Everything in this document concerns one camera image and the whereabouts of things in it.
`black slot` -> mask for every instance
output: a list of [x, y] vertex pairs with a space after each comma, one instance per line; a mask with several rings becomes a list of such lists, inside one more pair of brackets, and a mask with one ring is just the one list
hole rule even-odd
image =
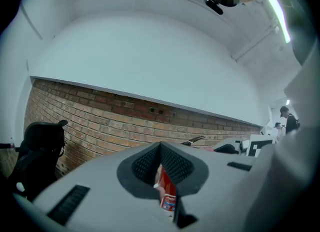
[[178, 228], [183, 229], [196, 221], [198, 221], [198, 219], [194, 215], [186, 213], [181, 198], [177, 197], [173, 222], [178, 226]]
[[230, 162], [227, 164], [227, 166], [231, 166], [231, 167], [234, 167], [234, 168], [237, 168], [237, 169], [240, 169], [240, 170], [244, 170], [244, 171], [250, 171], [251, 167], [250, 165], [245, 165], [245, 164], [240, 164], [240, 163], [237, 163], [237, 162]]
[[75, 212], [90, 188], [76, 185], [69, 193], [48, 213], [48, 217], [55, 222], [65, 225]]

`backpack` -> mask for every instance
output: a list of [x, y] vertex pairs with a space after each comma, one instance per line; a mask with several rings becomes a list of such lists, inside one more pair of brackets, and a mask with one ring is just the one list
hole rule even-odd
[[298, 129], [300, 127], [300, 122], [299, 119], [296, 119], [295, 116], [293, 116], [292, 114], [290, 114], [289, 116], [292, 116], [295, 119], [296, 122], [296, 128]]

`black mesh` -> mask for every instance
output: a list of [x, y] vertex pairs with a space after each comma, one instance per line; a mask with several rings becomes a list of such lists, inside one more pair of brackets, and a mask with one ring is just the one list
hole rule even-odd
[[133, 174], [141, 181], [154, 185], [157, 169], [160, 164], [160, 150], [154, 148], [148, 153], [138, 158], [132, 164]]
[[189, 160], [166, 146], [161, 146], [161, 163], [174, 184], [180, 183], [194, 171], [194, 166]]

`black vent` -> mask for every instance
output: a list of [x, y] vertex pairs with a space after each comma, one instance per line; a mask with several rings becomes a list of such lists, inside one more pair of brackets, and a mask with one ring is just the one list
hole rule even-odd
[[171, 149], [161, 147], [161, 163], [174, 184], [187, 178], [193, 171], [193, 164]]
[[74, 188], [49, 212], [48, 217], [64, 226], [89, 190], [90, 188], [84, 186], [74, 186]]
[[234, 168], [237, 168], [237, 169], [240, 169], [240, 170], [244, 170], [244, 171], [250, 171], [251, 167], [250, 165], [245, 165], [245, 164], [240, 164], [240, 163], [237, 163], [237, 162], [230, 162], [230, 163], [227, 163], [227, 166], [230, 166], [230, 167], [234, 167]]
[[159, 163], [159, 148], [154, 148], [134, 161], [132, 172], [139, 180], [153, 186], [155, 183], [154, 173], [158, 169]]

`red can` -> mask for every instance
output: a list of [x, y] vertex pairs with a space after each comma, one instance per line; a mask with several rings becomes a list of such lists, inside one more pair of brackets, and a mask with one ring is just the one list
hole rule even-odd
[[159, 187], [164, 188], [165, 194], [161, 199], [160, 207], [166, 212], [168, 217], [173, 220], [176, 209], [176, 188], [171, 182], [164, 168], [161, 168]]

